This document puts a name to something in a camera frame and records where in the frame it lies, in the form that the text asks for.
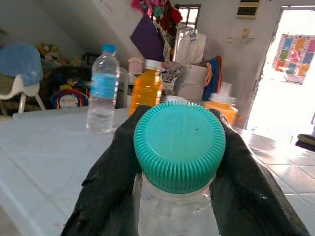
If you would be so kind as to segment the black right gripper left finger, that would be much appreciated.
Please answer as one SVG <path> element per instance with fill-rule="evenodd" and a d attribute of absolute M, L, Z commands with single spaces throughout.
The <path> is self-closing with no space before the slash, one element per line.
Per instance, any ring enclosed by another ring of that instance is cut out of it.
<path fill-rule="evenodd" d="M 95 162 L 82 182 L 74 210 L 63 236 L 137 236 L 142 169 L 133 135 L 146 107 L 120 125 L 109 148 Z"/>

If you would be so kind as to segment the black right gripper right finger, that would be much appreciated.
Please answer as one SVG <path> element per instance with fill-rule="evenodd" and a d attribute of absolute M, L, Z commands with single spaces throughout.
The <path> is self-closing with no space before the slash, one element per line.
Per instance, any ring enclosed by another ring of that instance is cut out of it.
<path fill-rule="evenodd" d="M 278 183 L 218 110 L 226 147 L 210 185 L 221 236 L 308 236 L 309 232 Z"/>

